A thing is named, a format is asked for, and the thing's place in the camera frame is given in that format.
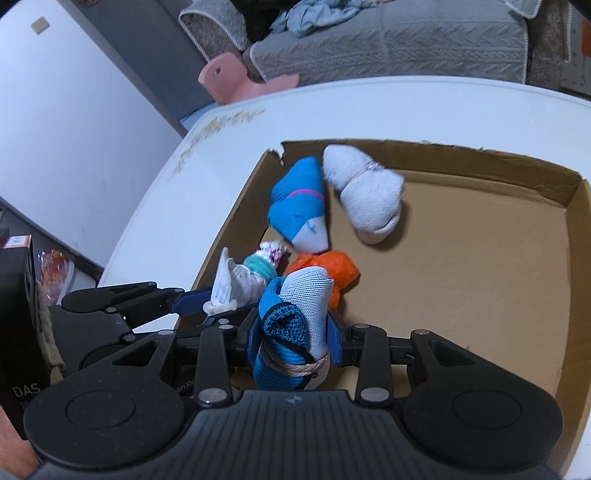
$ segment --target cardboard box lid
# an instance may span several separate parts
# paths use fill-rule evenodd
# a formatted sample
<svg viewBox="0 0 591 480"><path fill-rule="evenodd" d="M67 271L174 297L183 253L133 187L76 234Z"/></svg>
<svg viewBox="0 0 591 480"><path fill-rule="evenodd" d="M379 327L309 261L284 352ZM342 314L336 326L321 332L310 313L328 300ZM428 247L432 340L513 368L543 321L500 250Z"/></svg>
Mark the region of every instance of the cardboard box lid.
<svg viewBox="0 0 591 480"><path fill-rule="evenodd" d="M566 471L591 398L591 195L576 172L444 145L287 142L281 158L268 152L255 167L194 286L211 286L222 247L239 261L252 253L273 185L299 158L321 161L330 143L357 146L407 179L401 222L374 247L326 196L332 248L361 271L343 296L345 320L390 336L430 329L554 394L565 427L550 463ZM394 374L404 393L404 372ZM355 378L354 368L333 369L323 387L352 389Z"/></svg>

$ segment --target orange plastic bag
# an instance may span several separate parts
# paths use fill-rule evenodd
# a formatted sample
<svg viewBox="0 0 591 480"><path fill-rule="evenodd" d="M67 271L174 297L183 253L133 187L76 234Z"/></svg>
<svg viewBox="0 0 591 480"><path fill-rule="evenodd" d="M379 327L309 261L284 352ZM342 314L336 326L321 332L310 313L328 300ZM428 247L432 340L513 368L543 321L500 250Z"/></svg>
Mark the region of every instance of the orange plastic bag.
<svg viewBox="0 0 591 480"><path fill-rule="evenodd" d="M347 254L338 250L329 250L321 255L299 254L289 264L284 275L289 275L306 267L322 267L328 272L329 278L335 281L335 286L330 295L330 309L335 309L339 306L340 291L359 276L359 270L353 261Z"/></svg>

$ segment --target pink stripe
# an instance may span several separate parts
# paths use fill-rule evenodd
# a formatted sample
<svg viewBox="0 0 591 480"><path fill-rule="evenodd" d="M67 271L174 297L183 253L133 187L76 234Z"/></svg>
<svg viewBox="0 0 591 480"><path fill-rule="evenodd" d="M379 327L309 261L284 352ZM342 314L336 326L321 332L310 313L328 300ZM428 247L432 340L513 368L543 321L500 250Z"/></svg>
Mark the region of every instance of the pink stripe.
<svg viewBox="0 0 591 480"><path fill-rule="evenodd" d="M287 198L291 198L294 197L295 195L300 195L302 193L305 193L306 195L312 195L316 198L319 198L320 200L322 200L324 202L324 195L322 195L321 193L318 193L315 190L312 189L298 189L298 190L294 190L293 192L291 192Z"/></svg>

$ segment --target person's arm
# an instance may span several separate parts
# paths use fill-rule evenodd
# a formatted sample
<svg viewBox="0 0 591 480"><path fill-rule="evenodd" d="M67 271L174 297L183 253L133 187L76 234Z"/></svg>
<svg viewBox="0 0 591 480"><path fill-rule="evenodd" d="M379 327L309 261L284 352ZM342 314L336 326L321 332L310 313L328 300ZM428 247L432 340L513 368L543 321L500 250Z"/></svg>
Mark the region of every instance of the person's arm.
<svg viewBox="0 0 591 480"><path fill-rule="evenodd" d="M0 469L17 478L26 478L38 466L39 461L31 444L19 437L4 410L0 407ZM10 478L0 471L0 480Z"/></svg>

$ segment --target rope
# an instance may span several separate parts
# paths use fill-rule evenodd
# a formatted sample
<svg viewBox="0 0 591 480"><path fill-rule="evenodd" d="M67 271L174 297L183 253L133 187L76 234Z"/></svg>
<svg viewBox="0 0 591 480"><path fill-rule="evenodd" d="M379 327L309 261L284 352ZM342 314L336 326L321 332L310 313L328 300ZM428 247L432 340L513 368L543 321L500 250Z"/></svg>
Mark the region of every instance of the rope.
<svg viewBox="0 0 591 480"><path fill-rule="evenodd" d="M307 377L308 375L320 370L329 357L329 353L326 352L324 357L320 358L313 364L292 365L279 358L273 349L267 349L265 342L261 343L259 354L262 360L265 362L265 365L272 368L276 372L285 375L286 377Z"/></svg>

